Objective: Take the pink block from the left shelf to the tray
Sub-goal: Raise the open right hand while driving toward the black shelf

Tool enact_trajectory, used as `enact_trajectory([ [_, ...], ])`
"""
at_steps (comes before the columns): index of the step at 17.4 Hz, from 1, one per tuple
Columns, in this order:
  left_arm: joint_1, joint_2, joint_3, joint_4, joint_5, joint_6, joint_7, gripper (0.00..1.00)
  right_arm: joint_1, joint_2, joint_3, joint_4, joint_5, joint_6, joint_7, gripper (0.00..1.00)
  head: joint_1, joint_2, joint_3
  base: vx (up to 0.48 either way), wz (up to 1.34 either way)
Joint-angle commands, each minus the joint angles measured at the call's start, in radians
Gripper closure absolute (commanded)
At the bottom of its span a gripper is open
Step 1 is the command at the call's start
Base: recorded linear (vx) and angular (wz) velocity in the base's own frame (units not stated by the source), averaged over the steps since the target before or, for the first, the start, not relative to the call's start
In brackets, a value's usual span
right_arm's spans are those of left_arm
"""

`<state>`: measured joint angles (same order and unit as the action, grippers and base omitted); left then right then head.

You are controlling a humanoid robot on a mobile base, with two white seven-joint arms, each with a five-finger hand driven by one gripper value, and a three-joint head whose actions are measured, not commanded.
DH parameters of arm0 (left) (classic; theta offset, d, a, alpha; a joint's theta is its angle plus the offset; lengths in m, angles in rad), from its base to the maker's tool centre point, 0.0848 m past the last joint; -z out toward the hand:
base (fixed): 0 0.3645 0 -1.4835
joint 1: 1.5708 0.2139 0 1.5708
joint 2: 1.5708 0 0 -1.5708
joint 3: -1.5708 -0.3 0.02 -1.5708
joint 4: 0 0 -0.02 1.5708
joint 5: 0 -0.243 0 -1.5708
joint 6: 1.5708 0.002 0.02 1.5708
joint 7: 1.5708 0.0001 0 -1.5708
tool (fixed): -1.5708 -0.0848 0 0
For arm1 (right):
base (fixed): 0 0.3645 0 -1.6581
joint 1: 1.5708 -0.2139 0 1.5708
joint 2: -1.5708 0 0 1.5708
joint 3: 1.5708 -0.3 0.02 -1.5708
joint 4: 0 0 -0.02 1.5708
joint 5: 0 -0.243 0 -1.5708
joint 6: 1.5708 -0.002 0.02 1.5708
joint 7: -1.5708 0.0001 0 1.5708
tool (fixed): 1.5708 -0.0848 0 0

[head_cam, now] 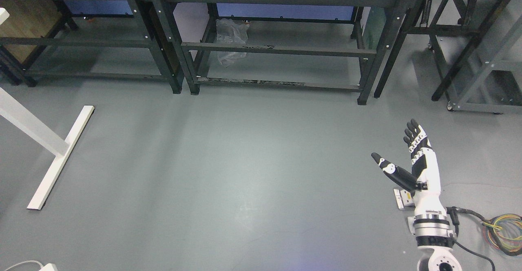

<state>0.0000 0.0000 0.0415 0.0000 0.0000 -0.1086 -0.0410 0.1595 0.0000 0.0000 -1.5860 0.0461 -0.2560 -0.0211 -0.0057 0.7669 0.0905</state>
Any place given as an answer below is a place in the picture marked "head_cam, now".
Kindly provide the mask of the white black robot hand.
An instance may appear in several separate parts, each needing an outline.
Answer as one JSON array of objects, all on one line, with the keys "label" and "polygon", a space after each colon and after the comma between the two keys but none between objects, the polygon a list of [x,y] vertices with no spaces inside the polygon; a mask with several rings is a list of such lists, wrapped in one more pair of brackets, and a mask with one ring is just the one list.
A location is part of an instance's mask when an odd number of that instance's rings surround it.
[{"label": "white black robot hand", "polygon": [[410,172],[376,152],[371,153],[371,157],[386,177],[412,195],[416,216],[446,216],[446,209],[440,202],[441,183],[436,152],[427,133],[415,119],[407,122],[403,141],[411,157]]}]

